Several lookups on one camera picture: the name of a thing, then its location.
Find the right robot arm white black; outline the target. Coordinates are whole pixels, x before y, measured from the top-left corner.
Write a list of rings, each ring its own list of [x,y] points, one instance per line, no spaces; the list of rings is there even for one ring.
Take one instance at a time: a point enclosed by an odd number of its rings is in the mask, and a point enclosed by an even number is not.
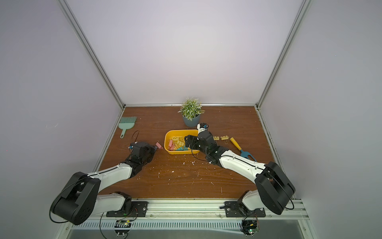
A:
[[[234,171],[256,185],[255,191],[245,192],[237,201],[242,215],[267,208],[280,215],[295,193],[295,187],[275,162],[268,164],[237,155],[232,150],[219,146],[208,130],[200,131],[197,136],[185,136],[186,147],[199,150],[206,160],[221,168]]]

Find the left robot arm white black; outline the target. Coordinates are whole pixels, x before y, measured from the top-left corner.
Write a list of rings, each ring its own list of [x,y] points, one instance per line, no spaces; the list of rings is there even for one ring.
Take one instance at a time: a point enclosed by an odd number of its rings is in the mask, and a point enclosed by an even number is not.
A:
[[[99,192],[117,182],[136,176],[150,163],[158,149],[146,142],[135,142],[131,154],[118,165],[102,171],[72,175],[64,189],[54,199],[49,214],[64,219],[64,223],[80,225],[89,217],[102,213],[117,213],[130,216],[136,213],[132,197],[123,192],[100,195]]]

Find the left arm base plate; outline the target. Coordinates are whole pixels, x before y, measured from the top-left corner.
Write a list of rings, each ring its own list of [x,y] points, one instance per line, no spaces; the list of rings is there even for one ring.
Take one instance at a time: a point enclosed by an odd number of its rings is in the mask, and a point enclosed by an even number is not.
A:
[[[132,217],[143,218],[146,216],[148,209],[147,201],[130,201],[126,203],[118,211],[109,211],[106,213],[106,217]]]

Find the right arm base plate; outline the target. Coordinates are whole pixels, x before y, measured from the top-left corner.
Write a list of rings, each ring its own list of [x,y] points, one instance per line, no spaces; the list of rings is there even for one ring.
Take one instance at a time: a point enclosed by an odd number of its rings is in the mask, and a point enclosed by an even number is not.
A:
[[[239,203],[238,201],[225,201],[224,205],[220,206],[219,209],[224,210],[225,216],[228,218],[239,218],[239,217],[264,218],[266,216],[264,208],[249,210],[242,203]]]

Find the yellow plastic storage box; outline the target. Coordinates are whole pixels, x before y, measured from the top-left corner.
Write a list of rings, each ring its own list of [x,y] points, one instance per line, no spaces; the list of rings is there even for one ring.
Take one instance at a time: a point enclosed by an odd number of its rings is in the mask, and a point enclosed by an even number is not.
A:
[[[171,155],[197,154],[199,150],[191,150],[186,147],[185,137],[188,135],[197,136],[197,129],[179,129],[168,131],[165,135],[165,149]]]

